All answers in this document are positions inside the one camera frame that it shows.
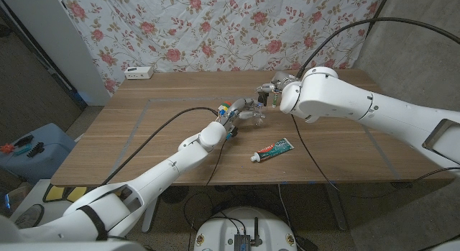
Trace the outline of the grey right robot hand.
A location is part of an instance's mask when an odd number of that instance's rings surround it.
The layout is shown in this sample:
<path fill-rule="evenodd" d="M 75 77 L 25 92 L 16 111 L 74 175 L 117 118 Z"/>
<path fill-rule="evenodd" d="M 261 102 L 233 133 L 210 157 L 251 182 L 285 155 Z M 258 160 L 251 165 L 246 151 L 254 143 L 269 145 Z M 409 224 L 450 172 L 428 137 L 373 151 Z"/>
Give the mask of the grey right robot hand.
<path fill-rule="evenodd" d="M 298 78 L 292 74 L 277 71 L 269 83 L 264 83 L 256 89 L 257 93 L 279 93 L 292 82 L 297 82 Z"/>

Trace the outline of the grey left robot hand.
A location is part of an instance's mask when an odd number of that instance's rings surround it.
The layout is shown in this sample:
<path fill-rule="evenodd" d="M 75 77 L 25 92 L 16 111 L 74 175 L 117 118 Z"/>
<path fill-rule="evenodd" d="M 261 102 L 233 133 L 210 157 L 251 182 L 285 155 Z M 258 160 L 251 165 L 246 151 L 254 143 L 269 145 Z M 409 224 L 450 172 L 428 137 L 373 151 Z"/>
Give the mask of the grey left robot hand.
<path fill-rule="evenodd" d="M 216 121 L 229 129 L 237 119 L 255 119 L 255 124 L 261 124 L 265 117 L 261 103 L 251 98 L 241 98 L 233 103 L 222 103 Z"/>

